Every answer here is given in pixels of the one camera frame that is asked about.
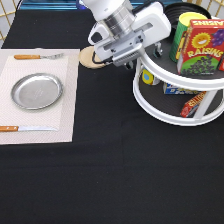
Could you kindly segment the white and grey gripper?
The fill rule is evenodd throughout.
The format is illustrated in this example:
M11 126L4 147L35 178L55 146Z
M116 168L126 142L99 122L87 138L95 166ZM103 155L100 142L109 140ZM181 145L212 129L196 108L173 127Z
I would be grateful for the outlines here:
M163 54L161 40L170 35L171 24L161 2L147 1L133 8L129 1L88 1L96 20L88 41L103 63L133 69L133 60L155 44L153 55Z

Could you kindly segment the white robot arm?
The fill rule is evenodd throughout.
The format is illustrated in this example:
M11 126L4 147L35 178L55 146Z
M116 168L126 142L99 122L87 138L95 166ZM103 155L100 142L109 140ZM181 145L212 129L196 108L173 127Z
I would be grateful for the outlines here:
M92 61L115 66L131 66L154 44L156 57L162 55L161 41L171 32L171 24L161 2L148 0L134 8L129 0L83 0L96 20L88 42L94 47Z

